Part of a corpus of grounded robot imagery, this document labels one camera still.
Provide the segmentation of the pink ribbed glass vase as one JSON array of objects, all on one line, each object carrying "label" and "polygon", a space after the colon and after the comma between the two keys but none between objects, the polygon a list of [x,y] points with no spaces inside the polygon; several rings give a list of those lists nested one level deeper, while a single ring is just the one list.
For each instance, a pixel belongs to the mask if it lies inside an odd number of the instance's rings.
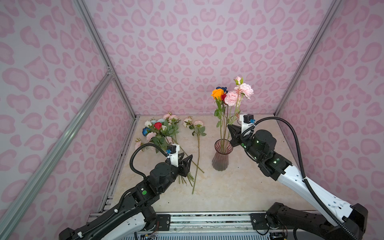
[{"label": "pink ribbed glass vase", "polygon": [[215,155],[212,159],[212,166],[217,171],[225,171],[229,166],[229,154],[233,151],[233,146],[226,139],[217,140],[215,143]]}]

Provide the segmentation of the small red artificial rose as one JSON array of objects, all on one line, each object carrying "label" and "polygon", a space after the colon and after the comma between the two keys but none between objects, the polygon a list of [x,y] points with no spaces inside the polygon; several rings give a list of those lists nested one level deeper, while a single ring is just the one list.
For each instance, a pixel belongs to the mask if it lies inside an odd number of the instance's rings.
[{"label": "small red artificial rose", "polygon": [[227,105],[225,103],[225,98],[227,94],[223,94],[221,96],[221,120],[222,120],[222,125],[221,125],[221,152],[224,152],[224,144],[225,144],[225,137],[226,137],[226,120],[227,120]]}]

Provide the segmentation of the orange artificial rose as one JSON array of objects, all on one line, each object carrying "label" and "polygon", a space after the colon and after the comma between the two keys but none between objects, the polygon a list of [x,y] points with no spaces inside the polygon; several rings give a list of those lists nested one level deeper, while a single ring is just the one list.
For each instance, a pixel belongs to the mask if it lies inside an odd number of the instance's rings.
[{"label": "orange artificial rose", "polygon": [[217,124],[217,128],[220,128],[220,136],[221,136],[221,125],[222,125],[222,120],[221,120],[221,96],[224,94],[224,91],[219,89],[215,89],[212,92],[212,97],[216,103],[216,110],[214,112],[214,116],[219,119],[219,122]]}]

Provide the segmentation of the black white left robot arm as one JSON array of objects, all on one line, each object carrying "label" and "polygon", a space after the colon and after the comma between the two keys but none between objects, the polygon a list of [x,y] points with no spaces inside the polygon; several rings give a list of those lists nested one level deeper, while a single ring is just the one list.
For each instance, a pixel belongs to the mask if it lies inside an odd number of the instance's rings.
[{"label": "black white left robot arm", "polygon": [[153,230],[158,226],[158,216],[152,205],[178,176],[188,175],[192,159],[192,155],[179,154],[177,167],[168,160],[158,163],[147,177],[125,191],[115,206],[80,228],[64,229],[59,233],[59,239],[119,240],[141,230]]}]

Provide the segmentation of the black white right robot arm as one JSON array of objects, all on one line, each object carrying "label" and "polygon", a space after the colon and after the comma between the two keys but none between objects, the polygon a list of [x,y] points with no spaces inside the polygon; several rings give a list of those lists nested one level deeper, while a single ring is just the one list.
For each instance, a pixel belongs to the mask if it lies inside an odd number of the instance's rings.
[{"label": "black white right robot arm", "polygon": [[253,131],[252,124],[228,125],[231,145],[240,146],[257,163],[261,172],[290,188],[310,203],[317,214],[274,203],[265,213],[262,224],[269,229],[292,227],[324,240],[361,240],[367,228],[368,210],[336,197],[308,177],[284,156],[275,152],[276,139],[266,130]]}]

